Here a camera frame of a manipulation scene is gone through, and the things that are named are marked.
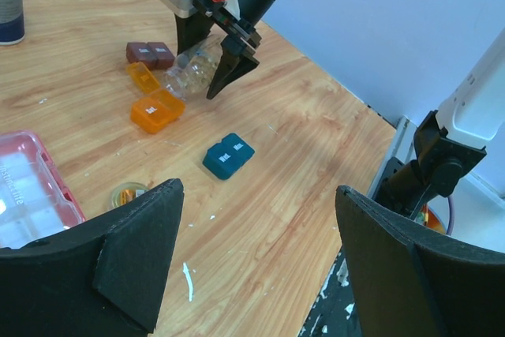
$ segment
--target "white label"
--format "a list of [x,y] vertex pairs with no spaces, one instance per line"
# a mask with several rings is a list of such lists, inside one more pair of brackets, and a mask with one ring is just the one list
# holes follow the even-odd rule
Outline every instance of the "white label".
[[226,162],[226,160],[227,160],[227,159],[229,159],[229,158],[231,158],[231,155],[228,155],[228,153],[224,153],[224,155],[221,155],[221,156],[219,157],[219,160],[220,160],[221,162]]
[[12,195],[13,199],[16,201],[16,204],[22,205],[24,203],[23,193],[17,188],[17,183],[16,183],[16,182],[19,183],[19,179],[17,181],[13,180],[10,176],[10,172],[7,170],[7,167],[4,165],[0,166],[0,175],[2,176],[2,179],[5,181],[7,188],[10,191],[10,194]]
[[0,0],[0,24],[16,20],[23,14],[23,0]]

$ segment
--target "white bottle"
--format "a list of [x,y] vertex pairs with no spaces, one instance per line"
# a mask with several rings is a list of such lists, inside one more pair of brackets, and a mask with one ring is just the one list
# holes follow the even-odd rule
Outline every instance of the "white bottle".
[[23,0],[0,0],[0,45],[14,45],[23,38]]
[[222,40],[220,35],[210,35],[179,54],[165,72],[166,89],[183,100],[207,91],[223,55]]

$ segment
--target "clear plastic lid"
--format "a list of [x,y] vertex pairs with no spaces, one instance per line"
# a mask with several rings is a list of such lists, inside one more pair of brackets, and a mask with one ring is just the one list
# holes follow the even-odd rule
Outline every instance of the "clear plastic lid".
[[137,182],[126,182],[116,187],[110,195],[110,208],[115,209],[145,194],[149,187]]
[[0,248],[19,249],[84,221],[40,139],[0,136]]

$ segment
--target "orange plastic box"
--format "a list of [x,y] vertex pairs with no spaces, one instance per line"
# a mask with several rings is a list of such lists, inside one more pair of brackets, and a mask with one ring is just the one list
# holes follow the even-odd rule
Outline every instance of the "orange plastic box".
[[126,71],[137,87],[148,94],[133,104],[130,115],[132,122],[147,133],[154,134],[182,115],[184,102],[161,88],[155,76],[142,62],[129,65]]

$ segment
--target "wood grain surface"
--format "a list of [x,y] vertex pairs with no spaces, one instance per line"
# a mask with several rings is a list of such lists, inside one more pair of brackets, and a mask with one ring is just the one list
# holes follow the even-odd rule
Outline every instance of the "wood grain surface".
[[[296,336],[341,245],[335,189],[365,192],[394,130],[259,24],[255,72],[147,135],[129,120],[140,93],[125,72],[125,45],[161,40],[176,50],[170,11],[158,0],[24,0],[24,8],[25,41],[0,47],[0,132],[38,133],[88,218],[107,211],[123,182],[183,181],[155,335]],[[221,182],[201,162],[231,132],[256,154]]]

